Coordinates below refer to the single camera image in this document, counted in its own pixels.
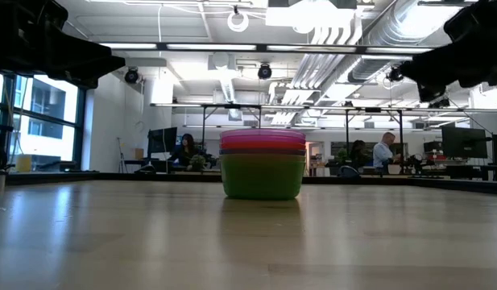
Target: stacked plastic bowl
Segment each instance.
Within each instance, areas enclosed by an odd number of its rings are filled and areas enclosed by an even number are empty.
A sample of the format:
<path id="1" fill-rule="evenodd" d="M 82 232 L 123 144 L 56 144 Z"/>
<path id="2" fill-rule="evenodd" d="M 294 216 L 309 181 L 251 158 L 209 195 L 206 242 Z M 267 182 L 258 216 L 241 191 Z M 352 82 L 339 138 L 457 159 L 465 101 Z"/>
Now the stacked plastic bowl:
<path id="1" fill-rule="evenodd" d="M 302 184 L 305 135 L 293 130 L 243 129 L 221 134 L 223 188 L 228 197 L 289 200 Z"/>

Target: computer monitor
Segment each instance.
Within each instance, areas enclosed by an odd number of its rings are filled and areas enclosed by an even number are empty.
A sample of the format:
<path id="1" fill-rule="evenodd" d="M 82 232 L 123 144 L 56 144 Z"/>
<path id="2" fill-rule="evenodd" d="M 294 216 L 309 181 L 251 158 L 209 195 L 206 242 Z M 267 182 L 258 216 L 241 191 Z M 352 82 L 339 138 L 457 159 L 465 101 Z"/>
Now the computer monitor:
<path id="1" fill-rule="evenodd" d="M 488 158 L 487 135 L 484 130 L 441 127 L 443 155 L 461 158 Z"/>
<path id="2" fill-rule="evenodd" d="M 150 130 L 148 132 L 148 154 L 172 152 L 176 145 L 176 127 Z"/>

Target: white shirt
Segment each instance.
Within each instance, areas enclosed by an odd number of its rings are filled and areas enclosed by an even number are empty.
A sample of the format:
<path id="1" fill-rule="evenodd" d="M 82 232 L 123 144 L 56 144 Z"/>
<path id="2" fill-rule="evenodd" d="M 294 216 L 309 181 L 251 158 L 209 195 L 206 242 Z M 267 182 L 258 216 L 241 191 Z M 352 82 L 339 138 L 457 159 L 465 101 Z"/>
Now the white shirt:
<path id="1" fill-rule="evenodd" d="M 393 153 L 391 153 L 390 147 L 384 143 L 379 142 L 374 146 L 374 167 L 382 168 L 383 162 L 388 159 L 393 158 Z"/>

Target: person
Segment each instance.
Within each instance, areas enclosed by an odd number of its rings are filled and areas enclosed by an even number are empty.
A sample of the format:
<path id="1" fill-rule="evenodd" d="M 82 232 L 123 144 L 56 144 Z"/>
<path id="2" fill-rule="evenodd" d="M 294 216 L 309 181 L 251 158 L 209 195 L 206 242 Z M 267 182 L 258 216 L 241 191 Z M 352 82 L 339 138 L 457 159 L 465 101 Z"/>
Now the person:
<path id="1" fill-rule="evenodd" d="M 178 160 L 178 164 L 185 166 L 187 170 L 191 170 L 191 159 L 197 153 L 194 147 L 194 138 L 191 134 L 184 134 L 182 136 L 181 146 L 176 149 L 173 155 L 168 159 L 168 161 Z"/>
<path id="2" fill-rule="evenodd" d="M 400 155 L 393 156 L 390 146 L 395 142 L 395 136 L 386 132 L 382 140 L 374 146 L 374 167 L 377 171 L 387 174 L 387 166 L 393 159 L 400 158 Z"/>
<path id="3" fill-rule="evenodd" d="M 351 166 L 356 170 L 361 168 L 369 161 L 368 156 L 364 153 L 367 144 L 362 140 L 355 140 L 352 144 L 352 151 L 350 152 Z"/>

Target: pink plastic bowl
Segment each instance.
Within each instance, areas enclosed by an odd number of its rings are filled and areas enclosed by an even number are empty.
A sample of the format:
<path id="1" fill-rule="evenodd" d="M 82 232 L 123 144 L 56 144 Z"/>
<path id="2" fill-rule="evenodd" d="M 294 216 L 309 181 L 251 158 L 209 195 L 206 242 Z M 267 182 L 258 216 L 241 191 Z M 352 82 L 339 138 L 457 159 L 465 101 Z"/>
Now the pink plastic bowl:
<path id="1" fill-rule="evenodd" d="M 229 130 L 222 132 L 220 136 L 223 138 L 234 137 L 234 136 L 254 136 L 254 135 L 265 135 L 265 136 L 282 136 L 282 137 L 292 137 L 305 140 L 305 134 L 300 133 L 295 130 L 287 129 L 241 129 L 241 130 Z"/>
<path id="2" fill-rule="evenodd" d="M 287 136 L 271 136 L 271 135 L 239 135 L 222 138 L 222 144 L 226 143 L 246 143 L 246 142 L 286 142 L 305 144 L 305 139 Z"/>

